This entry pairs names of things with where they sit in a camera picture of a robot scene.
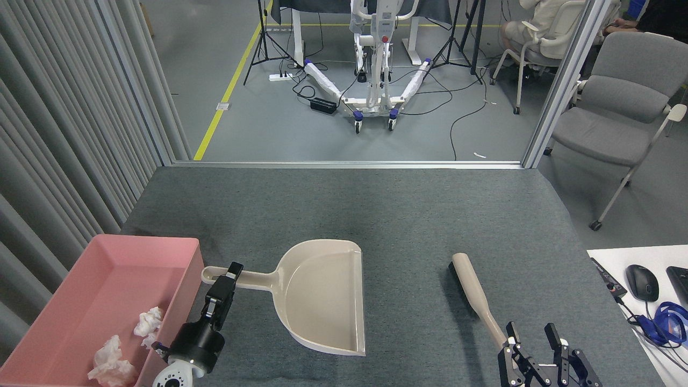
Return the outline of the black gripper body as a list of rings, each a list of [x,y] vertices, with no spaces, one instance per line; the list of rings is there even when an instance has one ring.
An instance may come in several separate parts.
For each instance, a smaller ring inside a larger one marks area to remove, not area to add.
[[[172,360],[193,361],[205,373],[213,372],[225,339],[215,331],[208,321],[188,322],[182,324],[172,341],[166,355],[166,362]]]
[[[566,386],[566,379],[555,364],[539,364],[532,370],[532,386]]]

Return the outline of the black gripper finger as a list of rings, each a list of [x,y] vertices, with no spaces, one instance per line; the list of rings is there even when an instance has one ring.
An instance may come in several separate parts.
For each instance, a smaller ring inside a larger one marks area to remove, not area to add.
[[[580,349],[572,349],[568,342],[560,337],[555,324],[546,324],[544,331],[554,351],[554,373],[549,378],[551,382],[558,386],[573,386],[575,381],[580,386],[603,385],[585,353]]]
[[[506,324],[506,330],[507,340],[497,354],[501,386],[531,386],[533,383],[538,386],[540,381],[533,363],[516,348],[520,345],[520,340],[513,321]]]
[[[212,285],[205,296],[202,314],[215,331],[224,325],[242,271],[243,265],[238,262],[232,262],[228,268],[207,266],[202,270],[202,281]]]

